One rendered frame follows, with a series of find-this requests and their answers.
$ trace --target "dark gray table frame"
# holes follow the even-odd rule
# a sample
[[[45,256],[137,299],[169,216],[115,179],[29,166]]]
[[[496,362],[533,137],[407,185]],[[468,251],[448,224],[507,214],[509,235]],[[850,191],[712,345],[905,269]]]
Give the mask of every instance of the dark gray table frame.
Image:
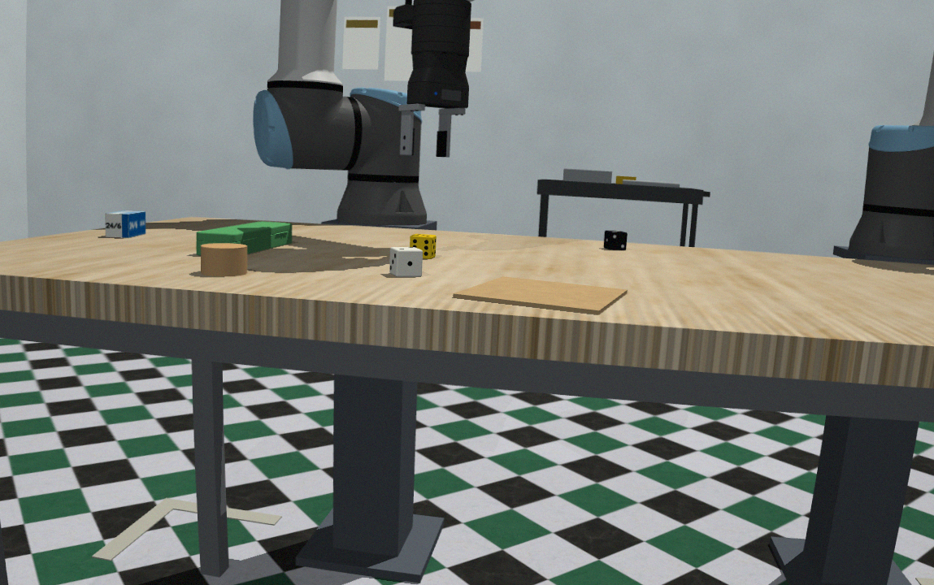
[[[410,513],[407,510],[411,510],[411,456],[415,451],[415,433],[408,432],[407,427],[411,425],[410,403],[415,403],[415,381],[422,380],[522,392],[827,415],[807,538],[772,540],[771,551],[784,573],[775,583],[787,578],[789,585],[908,584],[893,564],[893,548],[919,421],[934,422],[934,389],[595,366],[1,310],[0,337],[192,360],[196,495],[204,574],[219,575],[228,568],[220,364],[243,363],[336,376],[333,504],[339,510],[336,527],[343,534],[327,532],[330,526],[323,522],[304,547],[321,551],[314,559],[304,559],[314,562],[309,566],[383,578],[382,574],[400,570],[392,564],[383,566],[385,562],[397,564],[401,559],[411,564],[414,560],[407,557],[423,554],[418,549],[407,549],[411,545],[426,548],[429,536],[414,540],[412,533],[418,532],[419,525],[426,525],[419,526],[419,532],[433,531],[434,519],[440,519],[421,522],[419,519],[427,516],[417,515],[411,526],[406,520]],[[593,384],[596,378],[601,384]],[[379,435],[370,436],[367,448],[371,452],[360,451],[363,445],[353,441],[361,440],[363,433],[341,428],[341,423],[365,421],[367,414],[363,412],[376,412],[374,408],[381,408],[380,413],[389,416],[385,428],[395,430],[384,431],[380,428],[384,425],[377,425],[378,418],[374,418],[374,427],[363,432]],[[375,458],[372,466],[365,470],[354,468],[370,458]],[[392,462],[397,462],[393,469],[385,469]],[[353,485],[362,483],[356,482],[362,473],[374,474],[371,481],[380,486],[378,491]],[[348,504],[347,497],[355,496],[369,497],[374,508],[356,509]],[[392,511],[377,514],[375,506],[380,500]],[[358,551],[349,554],[350,562],[348,558],[324,558],[326,538],[330,554],[334,540]],[[382,560],[401,544],[400,557]],[[432,542],[429,547],[427,557],[433,550]],[[364,556],[364,548],[376,552]],[[406,580],[418,582],[419,578]],[[0,521],[0,585],[6,582]]]
[[[597,197],[597,199],[628,199],[630,201],[654,201],[660,203],[682,203],[683,222],[680,223],[680,245],[685,245],[687,236],[687,205],[690,205],[690,247],[694,247],[697,234],[697,207],[709,197],[707,190],[696,188],[672,188],[672,186],[622,185],[619,183],[589,183],[584,181],[558,181],[540,179],[537,193],[538,236],[545,237],[545,220],[550,212],[550,196]]]

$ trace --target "blue and white box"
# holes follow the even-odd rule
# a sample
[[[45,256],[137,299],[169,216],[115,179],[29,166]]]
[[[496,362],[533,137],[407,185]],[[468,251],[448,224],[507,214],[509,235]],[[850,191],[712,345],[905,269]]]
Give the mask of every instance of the blue and white box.
[[[106,214],[106,237],[134,237],[144,234],[144,211],[113,211],[112,214]]]

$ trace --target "yellow die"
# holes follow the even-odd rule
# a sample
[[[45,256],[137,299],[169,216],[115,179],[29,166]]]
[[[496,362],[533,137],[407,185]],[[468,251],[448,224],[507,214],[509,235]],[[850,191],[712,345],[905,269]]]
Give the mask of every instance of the yellow die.
[[[408,245],[411,248],[423,250],[423,259],[427,260],[437,254],[437,236],[427,236],[425,233],[414,233],[408,238]]]

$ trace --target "white die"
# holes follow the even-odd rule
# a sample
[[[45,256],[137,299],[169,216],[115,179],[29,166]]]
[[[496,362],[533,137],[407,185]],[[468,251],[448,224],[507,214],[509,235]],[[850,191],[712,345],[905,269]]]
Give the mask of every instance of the white die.
[[[398,277],[423,276],[423,250],[419,248],[392,248],[391,275]]]

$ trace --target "gray wall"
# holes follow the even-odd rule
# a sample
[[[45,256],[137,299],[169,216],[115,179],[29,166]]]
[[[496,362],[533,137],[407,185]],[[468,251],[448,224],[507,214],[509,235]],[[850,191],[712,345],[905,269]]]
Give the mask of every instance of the gray wall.
[[[337,0],[345,16],[401,0]],[[267,167],[252,102],[275,73],[277,0],[31,0],[28,233],[22,2],[0,0],[0,240],[148,219],[336,218],[344,171]],[[697,244],[831,255],[860,216],[867,142],[921,119],[934,1],[476,0],[483,64],[436,158],[424,115],[421,186],[441,230],[537,233],[535,181],[564,167],[712,193]],[[404,90],[382,70],[358,86]],[[549,236],[679,243],[676,205],[552,197]]]

